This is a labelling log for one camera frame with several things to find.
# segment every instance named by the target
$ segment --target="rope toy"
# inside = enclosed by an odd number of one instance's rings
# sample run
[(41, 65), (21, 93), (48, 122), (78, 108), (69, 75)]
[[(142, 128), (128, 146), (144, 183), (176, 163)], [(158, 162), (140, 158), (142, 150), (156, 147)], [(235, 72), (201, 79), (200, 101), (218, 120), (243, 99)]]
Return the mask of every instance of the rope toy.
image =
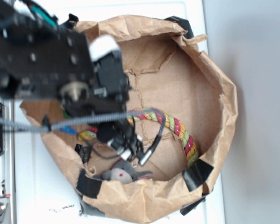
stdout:
[[(134, 111), (144, 110), (145, 108), (137, 108)], [(183, 143), (184, 151), (186, 154), (187, 167), (190, 167), (199, 157), (199, 153), (197, 151), (197, 146), (194, 143), (194, 138), (189, 134), (188, 130), (185, 128), (184, 124), (182, 124), (177, 118), (174, 118), (170, 114), (163, 112), (166, 117), (165, 126), (169, 128), (172, 132), (174, 132)], [(127, 118), (127, 120), (132, 124), (133, 118)], [(135, 121), (140, 120), (152, 120), (157, 121), (159, 123), (163, 122), (162, 117), (154, 112), (140, 114), (134, 117)], [(93, 127), (89, 130), (83, 131), (79, 133), (84, 139), (91, 140), (96, 138), (97, 128)]]

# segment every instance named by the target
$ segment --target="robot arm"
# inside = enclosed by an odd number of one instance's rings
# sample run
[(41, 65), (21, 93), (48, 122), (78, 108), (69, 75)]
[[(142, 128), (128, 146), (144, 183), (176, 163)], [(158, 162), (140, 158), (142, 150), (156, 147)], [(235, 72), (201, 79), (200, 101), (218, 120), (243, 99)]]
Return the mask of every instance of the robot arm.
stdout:
[[(0, 0), (0, 96), (58, 99), (72, 117), (125, 112), (130, 84), (114, 39), (103, 36), (89, 46), (85, 35), (58, 26), (31, 0), (23, 2), (34, 20)], [(143, 165), (151, 155), (127, 120), (91, 125), (125, 160), (137, 157)]]

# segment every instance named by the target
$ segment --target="cable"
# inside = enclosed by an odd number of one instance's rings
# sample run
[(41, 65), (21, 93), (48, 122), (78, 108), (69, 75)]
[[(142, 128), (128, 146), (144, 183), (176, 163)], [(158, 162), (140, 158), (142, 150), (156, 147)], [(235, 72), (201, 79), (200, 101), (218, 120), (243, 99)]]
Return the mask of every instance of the cable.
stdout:
[(36, 2), (32, 0), (21, 0), (21, 1), (28, 6), (29, 10), (31, 11), (34, 17), (35, 17), (35, 13), (37, 13), (43, 18), (45, 22), (47, 22), (47, 24), (49, 24), (53, 28), (58, 25), (57, 18), (52, 17), (43, 7), (41, 7)]
[[(27, 131), (27, 132), (49, 132), (49, 131), (59, 131), (62, 128), (65, 128), (67, 126), (75, 126), (75, 125), (82, 125), (82, 124), (94, 124), (94, 123), (103, 123), (103, 122), (111, 122), (116, 121), (120, 119), (126, 119), (128, 117), (134, 117), (139, 114), (147, 113), (147, 112), (156, 112), (161, 114), (165, 120), (165, 116), (162, 112), (160, 112), (157, 109), (146, 109), (143, 111), (133, 111), (133, 112), (117, 112), (117, 113), (111, 113), (111, 114), (100, 114), (95, 116), (86, 116), (86, 117), (79, 117), (79, 118), (73, 118), (66, 121), (61, 121), (55, 124), (52, 124), (51, 126), (40, 126), (35, 127), (31, 125), (22, 124), (19, 122), (9, 121), (3, 118), (0, 118), (0, 125), (12, 127), (20, 131)], [(158, 136), (161, 136), (162, 131), (164, 129), (164, 124), (161, 125), (160, 132), (158, 133)]]
[(95, 148), (93, 148), (93, 146), (83, 137), (83, 136), (81, 136), (79, 133), (77, 134), (78, 135), (78, 137), (80, 137), (81, 139), (83, 139), (83, 142), (85, 142), (86, 144), (87, 144), (87, 146), (88, 147), (91, 147), (92, 149), (92, 151), (96, 154), (96, 155), (98, 155), (99, 157), (101, 157), (102, 159), (105, 159), (105, 160), (111, 160), (111, 159), (114, 159), (114, 158), (117, 158), (118, 156), (120, 156), (120, 155), (113, 155), (113, 156), (109, 156), (109, 157), (105, 157), (105, 156), (103, 156), (102, 154), (100, 154)]

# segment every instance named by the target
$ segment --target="metal frame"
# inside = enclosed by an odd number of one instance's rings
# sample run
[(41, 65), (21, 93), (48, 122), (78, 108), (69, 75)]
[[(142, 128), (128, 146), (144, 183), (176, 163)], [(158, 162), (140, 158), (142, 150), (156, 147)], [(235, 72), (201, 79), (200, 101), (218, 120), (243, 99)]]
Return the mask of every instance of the metal frame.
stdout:
[[(14, 120), (13, 101), (3, 102), (3, 118)], [(6, 131), (3, 133), (3, 151), (0, 156), (0, 203), (5, 206), (5, 211), (0, 216), (1, 224), (15, 224), (15, 175), (14, 175), (14, 134)]]

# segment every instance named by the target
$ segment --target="gray wall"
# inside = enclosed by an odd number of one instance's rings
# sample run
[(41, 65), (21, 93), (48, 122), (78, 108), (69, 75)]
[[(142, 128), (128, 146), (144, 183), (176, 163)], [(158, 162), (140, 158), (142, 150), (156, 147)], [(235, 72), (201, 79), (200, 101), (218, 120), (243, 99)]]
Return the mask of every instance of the gray wall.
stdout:
[(238, 88), (227, 224), (280, 224), (280, 0), (204, 0), (210, 57)]

